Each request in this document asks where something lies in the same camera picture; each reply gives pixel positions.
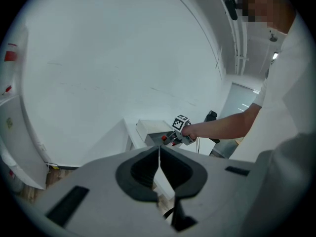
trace headset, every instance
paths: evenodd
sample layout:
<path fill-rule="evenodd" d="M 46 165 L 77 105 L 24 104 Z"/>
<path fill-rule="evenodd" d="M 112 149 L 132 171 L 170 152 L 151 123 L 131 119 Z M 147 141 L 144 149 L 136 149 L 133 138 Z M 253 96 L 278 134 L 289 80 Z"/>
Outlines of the headset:
<path fill-rule="evenodd" d="M 238 16 L 236 13 L 236 9 L 240 9 L 240 8 L 237 6 L 236 1 L 235 0 L 223 0 L 223 1 L 225 3 L 225 6 L 229 12 L 231 19 L 237 20 Z"/>

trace hand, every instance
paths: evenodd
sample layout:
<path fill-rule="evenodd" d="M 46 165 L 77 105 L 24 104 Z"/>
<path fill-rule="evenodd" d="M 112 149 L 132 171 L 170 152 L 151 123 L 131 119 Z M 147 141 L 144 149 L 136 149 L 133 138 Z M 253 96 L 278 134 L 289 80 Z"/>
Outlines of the hand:
<path fill-rule="evenodd" d="M 195 126 L 193 124 L 183 127 L 181 132 L 183 136 L 189 136 L 192 140 L 196 140 L 197 138 Z"/>

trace red label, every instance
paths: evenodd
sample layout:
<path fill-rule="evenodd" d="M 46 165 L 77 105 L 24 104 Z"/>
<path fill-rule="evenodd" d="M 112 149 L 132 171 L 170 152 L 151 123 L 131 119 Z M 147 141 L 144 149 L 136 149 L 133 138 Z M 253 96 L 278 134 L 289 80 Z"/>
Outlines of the red label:
<path fill-rule="evenodd" d="M 16 57 L 17 57 L 16 52 L 7 51 L 5 53 L 4 61 L 15 61 Z"/>

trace wooden floor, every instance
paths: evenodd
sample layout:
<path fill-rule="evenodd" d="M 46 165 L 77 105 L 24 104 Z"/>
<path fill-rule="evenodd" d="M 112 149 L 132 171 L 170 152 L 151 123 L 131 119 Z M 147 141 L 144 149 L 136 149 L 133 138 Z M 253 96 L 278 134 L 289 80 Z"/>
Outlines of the wooden floor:
<path fill-rule="evenodd" d="M 48 189 L 54 183 L 69 175 L 73 170 L 50 169 L 50 173 L 46 177 L 46 188 Z M 24 185 L 23 190 L 18 194 L 19 197 L 33 204 L 44 190 L 40 190 L 28 185 Z"/>

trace black rectangle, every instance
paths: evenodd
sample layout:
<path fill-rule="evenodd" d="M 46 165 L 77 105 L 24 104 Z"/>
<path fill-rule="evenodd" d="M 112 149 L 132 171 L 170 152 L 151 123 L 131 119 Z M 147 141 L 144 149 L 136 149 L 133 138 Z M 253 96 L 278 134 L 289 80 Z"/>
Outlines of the black rectangle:
<path fill-rule="evenodd" d="M 63 227 L 79 207 L 89 189 L 75 186 L 58 204 L 47 214 L 47 218 Z"/>
<path fill-rule="evenodd" d="M 250 172 L 250 170 L 236 168 L 236 167 L 232 167 L 232 166 L 228 166 L 227 168 L 225 168 L 225 170 L 232 172 L 232 173 L 235 173 L 235 174 L 242 175 L 242 176 L 247 176 Z"/>

